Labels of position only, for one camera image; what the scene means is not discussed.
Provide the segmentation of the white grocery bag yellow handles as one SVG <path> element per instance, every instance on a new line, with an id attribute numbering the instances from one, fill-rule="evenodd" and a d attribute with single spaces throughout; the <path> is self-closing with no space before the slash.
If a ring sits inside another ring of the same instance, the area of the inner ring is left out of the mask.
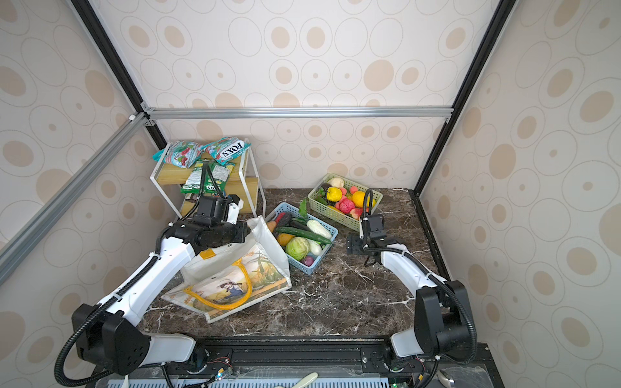
<path id="1" fill-rule="evenodd" d="M 215 323 L 292 286 L 289 260 L 262 216 L 247 221 L 244 243 L 201 253 L 181 268 L 183 281 L 162 299 Z"/>

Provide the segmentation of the white radish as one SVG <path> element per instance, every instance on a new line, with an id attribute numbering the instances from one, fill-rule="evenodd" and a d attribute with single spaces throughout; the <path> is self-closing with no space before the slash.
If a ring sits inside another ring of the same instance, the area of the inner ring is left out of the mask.
<path id="1" fill-rule="evenodd" d="M 312 219 L 309 220 L 307 222 L 307 227 L 309 228 L 309 230 L 315 234 L 318 234 L 322 237 L 324 237 L 325 239 L 331 240 L 332 239 L 332 233 L 323 226 L 323 224 L 321 224 L 319 221 Z"/>

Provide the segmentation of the long green cucumber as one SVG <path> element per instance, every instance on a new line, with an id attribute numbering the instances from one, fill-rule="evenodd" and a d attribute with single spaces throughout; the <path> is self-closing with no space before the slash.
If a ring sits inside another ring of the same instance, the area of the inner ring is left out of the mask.
<path id="1" fill-rule="evenodd" d="M 278 226 L 275 229 L 275 231 L 281 234 L 291 234 L 292 236 L 295 236 L 295 237 L 302 237 L 305 239 L 310 239 L 319 244 L 331 244 L 332 243 L 332 240 L 330 238 L 325 238 L 320 234 L 316 234 L 311 231 L 304 231 L 304 230 L 293 228 L 290 226 Z"/>

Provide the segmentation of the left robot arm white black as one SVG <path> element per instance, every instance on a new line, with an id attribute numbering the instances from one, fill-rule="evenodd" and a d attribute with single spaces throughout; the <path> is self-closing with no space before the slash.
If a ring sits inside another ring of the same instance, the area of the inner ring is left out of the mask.
<path id="1" fill-rule="evenodd" d="M 148 335 L 138 329 L 147 308 L 184 265 L 201 252 L 244 243 L 250 230 L 239 221 L 236 195 L 201 197 L 194 213 L 167 226 L 146 261 L 96 305 L 72 315 L 73 334 L 54 366 L 56 382 L 86 386 L 111 374 L 128 375 L 146 366 L 176 363 L 193 373 L 207 365 L 208 352 L 184 334 Z"/>

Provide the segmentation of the teal Fox's candy bag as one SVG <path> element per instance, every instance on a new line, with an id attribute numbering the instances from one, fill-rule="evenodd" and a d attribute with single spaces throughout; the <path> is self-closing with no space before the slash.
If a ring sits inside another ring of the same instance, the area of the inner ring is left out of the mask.
<path id="1" fill-rule="evenodd" d="M 216 142 L 204 145 L 202 150 L 208 153 L 218 164 L 224 166 L 229 161 L 239 158 L 250 145 L 238 137 L 223 137 Z"/>

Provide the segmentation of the red green candy bag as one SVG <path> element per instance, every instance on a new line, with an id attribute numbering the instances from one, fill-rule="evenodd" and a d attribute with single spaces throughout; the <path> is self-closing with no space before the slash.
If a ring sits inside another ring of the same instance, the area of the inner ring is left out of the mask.
<path id="1" fill-rule="evenodd" d="M 155 153 L 152 158 L 156 162 L 162 161 L 172 166 L 190 168 L 200 158 L 204 150 L 205 145 L 196 142 L 174 142 Z"/>

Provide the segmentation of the pink dragon fruit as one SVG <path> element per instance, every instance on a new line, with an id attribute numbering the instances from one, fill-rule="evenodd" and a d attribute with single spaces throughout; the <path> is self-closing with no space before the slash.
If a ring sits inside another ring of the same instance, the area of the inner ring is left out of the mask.
<path id="1" fill-rule="evenodd" d="M 338 210 L 343 214 L 350 214 L 352 210 L 354 210 L 356 206 L 349 198 L 345 197 L 341 199 L 338 203 Z"/>

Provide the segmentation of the yellow lemon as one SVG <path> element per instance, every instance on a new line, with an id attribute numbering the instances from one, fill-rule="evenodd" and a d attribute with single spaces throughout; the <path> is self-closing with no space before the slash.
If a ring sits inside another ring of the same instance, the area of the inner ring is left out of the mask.
<path id="1" fill-rule="evenodd" d="M 366 192 L 357 191 L 354 192 L 354 194 L 352 195 L 351 200 L 354 205 L 359 209 L 362 209 L 365 206 L 365 194 Z"/>

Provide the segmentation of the green snack packet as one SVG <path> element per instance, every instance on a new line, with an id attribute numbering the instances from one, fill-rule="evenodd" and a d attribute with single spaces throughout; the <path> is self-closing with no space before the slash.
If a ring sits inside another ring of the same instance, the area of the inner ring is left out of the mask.
<path id="1" fill-rule="evenodd" d="M 217 162 L 207 163 L 209 170 L 203 171 L 203 163 L 197 163 L 189 177 L 181 186 L 180 191 L 184 194 L 218 195 L 225 193 L 225 187 L 234 169 L 234 163 L 220 165 Z"/>

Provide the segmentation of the yellow bell pepper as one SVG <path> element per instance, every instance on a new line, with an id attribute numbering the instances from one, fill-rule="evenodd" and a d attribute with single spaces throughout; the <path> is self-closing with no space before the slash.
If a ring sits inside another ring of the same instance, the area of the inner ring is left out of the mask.
<path id="1" fill-rule="evenodd" d="M 329 202 L 337 203 L 343 197 L 343 192 L 340 187 L 330 187 L 326 192 L 326 199 Z"/>

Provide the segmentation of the orange fruit in blue basket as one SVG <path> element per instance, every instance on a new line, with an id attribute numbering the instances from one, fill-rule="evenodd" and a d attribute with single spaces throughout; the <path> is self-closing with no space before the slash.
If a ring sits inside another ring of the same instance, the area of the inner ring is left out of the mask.
<path id="1" fill-rule="evenodd" d="M 294 238 L 291 234 L 279 234 L 277 241 L 281 247 L 285 247 Z"/>

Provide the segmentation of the blue plastic vegetable basket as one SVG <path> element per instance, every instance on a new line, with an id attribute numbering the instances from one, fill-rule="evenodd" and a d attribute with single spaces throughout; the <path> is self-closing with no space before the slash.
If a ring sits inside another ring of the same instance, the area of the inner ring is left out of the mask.
<path id="1" fill-rule="evenodd" d="M 286 202 L 267 216 L 268 228 L 289 263 L 311 275 L 334 246 L 338 230 Z"/>

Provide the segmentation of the horizontal aluminium frame bar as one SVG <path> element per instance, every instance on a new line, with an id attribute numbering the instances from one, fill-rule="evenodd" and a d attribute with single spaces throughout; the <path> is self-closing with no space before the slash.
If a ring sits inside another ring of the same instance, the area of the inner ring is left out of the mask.
<path id="1" fill-rule="evenodd" d="M 449 106 L 306 108 L 148 108 L 155 120 L 451 117 Z"/>

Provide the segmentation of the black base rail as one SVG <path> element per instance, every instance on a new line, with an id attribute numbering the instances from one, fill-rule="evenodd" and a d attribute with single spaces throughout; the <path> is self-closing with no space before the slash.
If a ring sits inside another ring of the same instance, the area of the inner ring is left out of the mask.
<path id="1" fill-rule="evenodd" d="M 484 365 L 493 386 L 502 387 L 501 376 L 488 346 L 452 343 L 423 349 L 412 330 L 393 336 L 230 336 L 197 337 L 187 358 L 172 360 L 176 349 L 163 350 L 165 360 L 150 361 L 147 354 L 162 336 L 149 343 L 124 340 L 118 349 L 104 345 L 95 353 L 97 370 L 104 375 L 128 375 L 136 370 L 163 365 L 167 373 L 203 377 L 218 367 L 342 366 L 362 373 L 400 378 L 406 373 L 439 372 L 442 366 Z"/>

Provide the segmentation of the left slanted aluminium frame bar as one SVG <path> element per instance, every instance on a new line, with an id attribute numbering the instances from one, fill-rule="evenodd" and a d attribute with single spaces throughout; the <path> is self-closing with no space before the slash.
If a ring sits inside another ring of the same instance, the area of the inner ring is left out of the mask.
<path id="1" fill-rule="evenodd" d="M 69 207 L 146 123 L 145 113 L 135 113 L 134 118 L 126 121 L 1 250 L 1 283 L 11 277 Z"/>

